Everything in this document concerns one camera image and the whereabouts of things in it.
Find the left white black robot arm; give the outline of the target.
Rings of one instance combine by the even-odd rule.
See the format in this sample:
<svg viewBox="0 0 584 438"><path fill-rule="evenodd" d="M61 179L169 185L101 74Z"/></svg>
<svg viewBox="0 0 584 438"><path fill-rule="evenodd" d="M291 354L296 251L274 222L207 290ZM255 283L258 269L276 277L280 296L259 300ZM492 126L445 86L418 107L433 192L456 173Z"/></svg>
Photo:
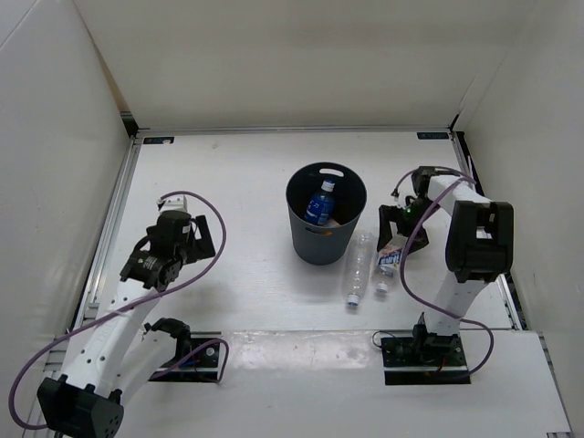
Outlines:
<svg viewBox="0 0 584 438"><path fill-rule="evenodd" d="M165 210L134 246L120 271L116 294L89 339L56 378L46 378L37 399L47 428L69 437L112 437L124 405L158 369L192 354L190 327L175 318L146 318L187 265L215 256L203 215Z"/></svg>

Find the white label clear bottle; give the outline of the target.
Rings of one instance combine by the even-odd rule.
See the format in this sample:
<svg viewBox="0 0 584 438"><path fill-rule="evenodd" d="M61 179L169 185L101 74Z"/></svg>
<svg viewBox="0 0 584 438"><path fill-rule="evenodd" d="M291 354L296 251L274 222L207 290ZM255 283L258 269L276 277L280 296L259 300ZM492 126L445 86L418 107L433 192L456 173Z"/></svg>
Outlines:
<svg viewBox="0 0 584 438"><path fill-rule="evenodd" d="M375 292L378 295L387 295L397 283L404 245L403 236L394 236L389 243L378 250L373 274Z"/></svg>

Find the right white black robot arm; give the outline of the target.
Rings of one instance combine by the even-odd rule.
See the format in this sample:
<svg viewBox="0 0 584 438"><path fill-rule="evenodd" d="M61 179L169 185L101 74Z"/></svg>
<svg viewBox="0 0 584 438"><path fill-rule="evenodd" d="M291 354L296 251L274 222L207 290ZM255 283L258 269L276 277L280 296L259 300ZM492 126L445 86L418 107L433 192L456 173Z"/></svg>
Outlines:
<svg viewBox="0 0 584 438"><path fill-rule="evenodd" d="M510 271L515 218L510 203L478 194L473 179L455 169L420 166L408 175L413 193L405 204L379 208L378 264L403 275L408 255L429 244L424 223L439 210L449 214L446 276L433 301L418 300L426 310L405 347L415 361L429 365L454 352L475 298Z"/></svg>

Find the clear unlabelled plastic bottle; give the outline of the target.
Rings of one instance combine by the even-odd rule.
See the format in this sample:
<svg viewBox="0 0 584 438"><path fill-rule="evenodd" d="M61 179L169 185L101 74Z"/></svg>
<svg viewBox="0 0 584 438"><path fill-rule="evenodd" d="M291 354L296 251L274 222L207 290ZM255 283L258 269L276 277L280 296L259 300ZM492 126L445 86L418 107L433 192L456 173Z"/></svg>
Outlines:
<svg viewBox="0 0 584 438"><path fill-rule="evenodd" d="M351 311L359 307L368 289L374 244L374 236L370 232L357 232L349 242L341 286L346 296L346 306Z"/></svg>

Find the blue label plastic bottle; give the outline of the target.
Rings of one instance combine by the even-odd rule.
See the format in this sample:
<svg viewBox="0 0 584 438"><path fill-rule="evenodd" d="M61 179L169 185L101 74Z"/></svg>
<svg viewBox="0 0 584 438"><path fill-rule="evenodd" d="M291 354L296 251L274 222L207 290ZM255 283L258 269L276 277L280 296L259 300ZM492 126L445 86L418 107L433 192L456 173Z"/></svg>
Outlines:
<svg viewBox="0 0 584 438"><path fill-rule="evenodd" d="M317 226L328 222L335 205L334 188L333 181L324 180L320 189L311 195L304 216L306 222Z"/></svg>

